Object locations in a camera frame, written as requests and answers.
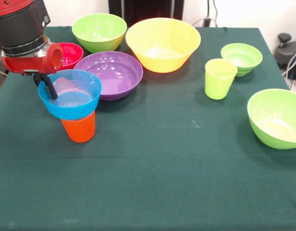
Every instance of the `yellow bowl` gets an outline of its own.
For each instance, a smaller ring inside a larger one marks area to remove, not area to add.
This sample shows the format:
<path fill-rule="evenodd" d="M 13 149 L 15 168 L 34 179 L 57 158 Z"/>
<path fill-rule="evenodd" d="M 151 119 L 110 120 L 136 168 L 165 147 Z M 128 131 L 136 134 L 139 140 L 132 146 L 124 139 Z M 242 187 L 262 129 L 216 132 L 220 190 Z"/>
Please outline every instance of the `yellow bowl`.
<path fill-rule="evenodd" d="M 179 69 L 200 45 L 190 24 L 172 18 L 150 18 L 127 31 L 125 40 L 148 70 L 167 73 Z"/>

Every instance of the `purple bowl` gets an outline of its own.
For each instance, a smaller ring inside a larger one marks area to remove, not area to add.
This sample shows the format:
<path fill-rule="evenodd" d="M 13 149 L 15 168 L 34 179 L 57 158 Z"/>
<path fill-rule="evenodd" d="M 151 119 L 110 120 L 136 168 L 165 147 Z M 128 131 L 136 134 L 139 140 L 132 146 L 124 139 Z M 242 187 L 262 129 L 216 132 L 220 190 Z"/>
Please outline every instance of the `purple bowl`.
<path fill-rule="evenodd" d="M 133 56 L 104 51 L 91 54 L 77 63 L 74 69 L 96 75 L 102 84 L 100 100 L 117 100 L 128 95 L 143 77 L 143 67 Z"/>

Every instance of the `red bowl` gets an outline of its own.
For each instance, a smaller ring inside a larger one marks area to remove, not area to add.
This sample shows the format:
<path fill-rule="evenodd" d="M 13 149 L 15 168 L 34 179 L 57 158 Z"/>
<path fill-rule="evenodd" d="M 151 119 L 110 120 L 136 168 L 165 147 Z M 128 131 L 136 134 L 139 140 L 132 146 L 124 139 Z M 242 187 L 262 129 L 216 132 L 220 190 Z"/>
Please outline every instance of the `red bowl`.
<path fill-rule="evenodd" d="M 82 47 L 70 42 L 60 42 L 62 47 L 63 62 L 58 71 L 65 69 L 73 69 L 74 66 L 83 58 L 84 51 Z"/>

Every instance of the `lime green bowl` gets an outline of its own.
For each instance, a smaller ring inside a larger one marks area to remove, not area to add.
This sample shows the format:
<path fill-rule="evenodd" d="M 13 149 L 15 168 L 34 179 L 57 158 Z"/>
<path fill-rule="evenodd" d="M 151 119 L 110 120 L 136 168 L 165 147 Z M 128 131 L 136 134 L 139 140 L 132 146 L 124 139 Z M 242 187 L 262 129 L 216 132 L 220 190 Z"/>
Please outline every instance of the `lime green bowl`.
<path fill-rule="evenodd" d="M 296 93 L 267 89 L 247 104 L 248 118 L 257 137 L 275 149 L 296 148 Z"/>
<path fill-rule="evenodd" d="M 221 50 L 221 56 L 238 68 L 236 76 L 244 76 L 262 62 L 261 52 L 248 44 L 230 43 Z"/>
<path fill-rule="evenodd" d="M 127 23 L 109 13 L 96 13 L 80 18 L 72 27 L 79 43 L 89 52 L 114 51 L 127 30 Z"/>

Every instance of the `white wall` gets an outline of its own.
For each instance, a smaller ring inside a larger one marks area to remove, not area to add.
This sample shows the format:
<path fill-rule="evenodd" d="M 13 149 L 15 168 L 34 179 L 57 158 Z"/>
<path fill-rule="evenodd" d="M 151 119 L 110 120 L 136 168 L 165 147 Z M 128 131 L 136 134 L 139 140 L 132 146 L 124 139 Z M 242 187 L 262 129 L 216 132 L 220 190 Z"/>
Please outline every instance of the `white wall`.
<path fill-rule="evenodd" d="M 258 27 L 269 48 L 279 45 L 278 34 L 296 40 L 296 0 L 215 0 L 219 27 Z M 183 20 L 193 24 L 207 15 L 207 0 L 185 0 Z M 215 16 L 210 0 L 210 17 Z M 195 26 L 202 26 L 202 21 Z"/>
<path fill-rule="evenodd" d="M 50 26 L 71 26 L 91 13 L 108 13 L 108 0 L 44 0 Z M 278 46 L 277 35 L 286 32 L 296 40 L 296 0 L 215 0 L 218 26 L 258 27 L 270 50 Z M 183 20 L 193 24 L 207 14 L 207 0 L 185 0 Z M 210 17 L 215 15 L 210 0 Z"/>
<path fill-rule="evenodd" d="M 49 26 L 72 26 L 92 13 L 108 13 L 108 0 L 44 0 L 51 19 Z"/>

